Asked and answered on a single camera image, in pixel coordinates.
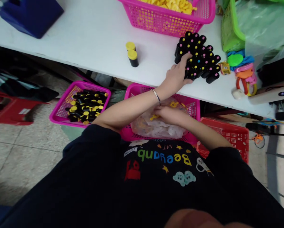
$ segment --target white table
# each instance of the white table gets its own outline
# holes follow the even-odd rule
[[[130,25],[123,5],[117,0],[58,0],[65,13],[42,39],[17,31],[0,17],[0,46],[73,65],[117,78],[158,86],[166,71],[174,64],[178,38],[134,28]],[[206,45],[214,54],[226,59],[222,51],[220,25],[222,17],[204,25],[199,34],[207,37]],[[131,67],[125,43],[136,44],[139,66]],[[269,104],[251,105],[247,97],[237,101],[234,74],[207,84],[199,78],[184,86],[179,94],[199,100],[274,118]]]

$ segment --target hand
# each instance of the hand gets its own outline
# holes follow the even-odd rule
[[[186,62],[191,57],[190,53],[186,53],[177,65],[172,65],[171,69],[167,71],[165,80],[155,89],[161,100],[174,95],[184,85],[193,83],[191,79],[184,79]]]
[[[180,120],[182,120],[184,116],[187,116],[186,113],[180,111],[179,109],[174,109],[167,106],[155,107],[154,114],[160,115],[164,123],[172,125],[179,125]]]

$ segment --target wrist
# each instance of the wrist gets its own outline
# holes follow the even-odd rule
[[[178,118],[177,126],[182,127],[188,130],[188,126],[191,126],[196,120],[192,118],[190,115],[182,112],[181,117]]]
[[[156,91],[158,97],[160,98],[161,101],[166,100],[167,98],[171,97],[174,94],[171,94],[170,91],[162,88],[162,86],[158,86],[157,88],[154,89]]]

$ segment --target yellow cap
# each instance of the yellow cap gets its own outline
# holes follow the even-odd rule
[[[138,58],[138,54],[134,50],[129,50],[127,52],[127,55],[128,55],[128,58],[131,59],[131,60],[136,60]]]
[[[133,42],[127,42],[126,43],[126,49],[129,50],[136,50],[136,46]]]

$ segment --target star print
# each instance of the star print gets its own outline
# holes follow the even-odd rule
[[[166,173],[169,173],[168,168],[165,165],[163,165],[162,169],[165,170]]]

